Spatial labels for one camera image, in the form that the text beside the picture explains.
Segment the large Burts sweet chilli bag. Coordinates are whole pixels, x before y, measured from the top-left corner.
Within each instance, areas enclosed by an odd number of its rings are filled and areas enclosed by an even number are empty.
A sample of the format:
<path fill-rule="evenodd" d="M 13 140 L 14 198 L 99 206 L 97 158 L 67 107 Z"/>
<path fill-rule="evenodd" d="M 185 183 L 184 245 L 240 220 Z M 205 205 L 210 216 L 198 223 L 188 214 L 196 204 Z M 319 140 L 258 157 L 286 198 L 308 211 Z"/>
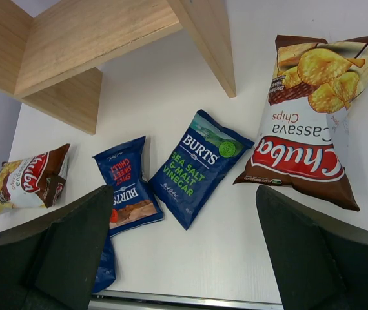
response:
<path fill-rule="evenodd" d="M 107 234 L 105 244 L 101 253 L 99 266 L 92 293 L 99 293 L 114 283 L 116 280 L 115 252 L 110 235 Z"/>

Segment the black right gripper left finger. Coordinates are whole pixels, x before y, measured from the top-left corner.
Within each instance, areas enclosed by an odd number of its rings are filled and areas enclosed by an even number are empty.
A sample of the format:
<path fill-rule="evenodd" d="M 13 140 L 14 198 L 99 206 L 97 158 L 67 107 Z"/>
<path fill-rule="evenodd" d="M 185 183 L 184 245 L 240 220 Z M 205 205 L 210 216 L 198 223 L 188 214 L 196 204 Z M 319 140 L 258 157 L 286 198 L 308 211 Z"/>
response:
<path fill-rule="evenodd" d="M 0 309 L 87 309 L 108 232 L 112 188 L 0 232 Z"/>

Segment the small Burts sweet chilli bag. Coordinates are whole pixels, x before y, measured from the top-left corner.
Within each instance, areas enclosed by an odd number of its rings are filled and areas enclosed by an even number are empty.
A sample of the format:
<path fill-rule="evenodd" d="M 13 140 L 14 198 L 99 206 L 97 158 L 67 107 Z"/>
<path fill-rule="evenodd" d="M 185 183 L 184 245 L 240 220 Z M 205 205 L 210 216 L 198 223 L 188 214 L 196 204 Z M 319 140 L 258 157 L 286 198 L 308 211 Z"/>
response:
<path fill-rule="evenodd" d="M 114 190 L 109 236 L 164 219 L 143 175 L 142 153 L 146 137 L 116 145 L 93 156 L 107 185 Z"/>

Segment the Burts sea salt vinegar bag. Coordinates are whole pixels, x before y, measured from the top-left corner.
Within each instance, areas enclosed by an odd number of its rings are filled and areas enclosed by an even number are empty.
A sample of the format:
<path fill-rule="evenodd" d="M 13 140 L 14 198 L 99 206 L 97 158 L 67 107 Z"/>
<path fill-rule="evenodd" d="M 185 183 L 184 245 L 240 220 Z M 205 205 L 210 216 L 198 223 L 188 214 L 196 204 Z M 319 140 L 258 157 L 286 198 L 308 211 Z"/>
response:
<path fill-rule="evenodd" d="M 187 230 L 221 180 L 253 145 L 199 110 L 150 185 Z"/>

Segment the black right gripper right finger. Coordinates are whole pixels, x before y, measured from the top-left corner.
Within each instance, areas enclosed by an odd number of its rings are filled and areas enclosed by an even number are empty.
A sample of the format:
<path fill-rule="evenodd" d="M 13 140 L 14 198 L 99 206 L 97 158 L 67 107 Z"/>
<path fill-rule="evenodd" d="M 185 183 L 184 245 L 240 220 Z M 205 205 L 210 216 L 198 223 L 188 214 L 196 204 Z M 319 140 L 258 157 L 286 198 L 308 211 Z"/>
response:
<path fill-rule="evenodd" d="M 256 207 L 284 309 L 368 309 L 368 231 L 269 186 Z"/>

